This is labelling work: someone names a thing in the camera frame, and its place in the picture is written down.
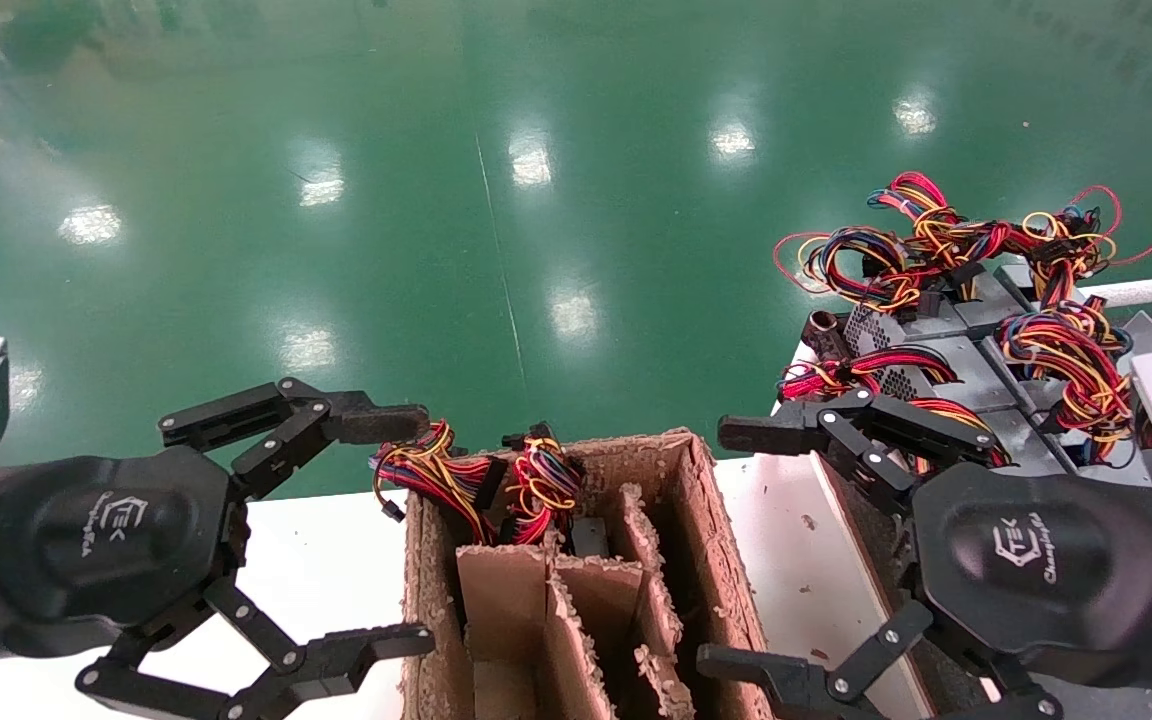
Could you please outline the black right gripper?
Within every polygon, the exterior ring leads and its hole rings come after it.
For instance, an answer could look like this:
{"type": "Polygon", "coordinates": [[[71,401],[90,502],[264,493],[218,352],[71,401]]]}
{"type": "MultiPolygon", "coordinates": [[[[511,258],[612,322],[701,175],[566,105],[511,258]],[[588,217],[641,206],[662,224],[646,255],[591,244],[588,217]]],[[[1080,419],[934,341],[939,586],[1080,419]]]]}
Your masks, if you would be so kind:
{"type": "Polygon", "coordinates": [[[828,670],[801,657],[705,643],[696,670],[758,687],[778,719],[881,719],[867,691],[922,641],[967,650],[998,700],[950,719],[1060,719],[1011,655],[1128,647],[1152,616],[1152,493],[1076,475],[1015,477],[960,464],[911,497],[922,592],[828,670]]]}

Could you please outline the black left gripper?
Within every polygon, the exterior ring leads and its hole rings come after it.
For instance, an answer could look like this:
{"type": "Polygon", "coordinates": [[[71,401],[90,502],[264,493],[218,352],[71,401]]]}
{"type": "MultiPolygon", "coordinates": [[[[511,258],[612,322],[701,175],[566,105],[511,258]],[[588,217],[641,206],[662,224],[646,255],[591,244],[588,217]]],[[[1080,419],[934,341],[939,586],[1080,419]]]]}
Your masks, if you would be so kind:
{"type": "Polygon", "coordinates": [[[0,653],[82,653],[116,638],[76,689],[146,719],[287,719],[357,694],[376,664],[433,652],[434,634],[401,623],[294,644],[229,579],[250,538],[230,475],[244,497],[265,498],[329,445],[406,442],[429,427],[424,406],[283,378],[162,416],[172,448],[156,455],[0,468],[0,653]],[[204,455],[251,438],[230,475],[204,455]],[[142,673],[156,644],[211,615],[268,662],[257,679],[221,694],[142,673]]]}

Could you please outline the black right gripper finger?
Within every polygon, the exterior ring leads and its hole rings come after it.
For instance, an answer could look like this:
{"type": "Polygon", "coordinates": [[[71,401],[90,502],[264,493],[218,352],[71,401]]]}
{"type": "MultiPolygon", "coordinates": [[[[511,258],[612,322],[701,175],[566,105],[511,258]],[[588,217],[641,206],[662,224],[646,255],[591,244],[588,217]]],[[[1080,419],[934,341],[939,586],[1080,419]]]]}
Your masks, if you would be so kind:
{"type": "Polygon", "coordinates": [[[960,461],[987,465],[998,441],[990,429],[869,389],[823,402],[783,401],[770,416],[723,415],[718,441],[727,450],[776,456],[820,454],[838,460],[838,473],[888,515],[910,511],[916,473],[888,454],[899,450],[947,469],[960,461]]]}

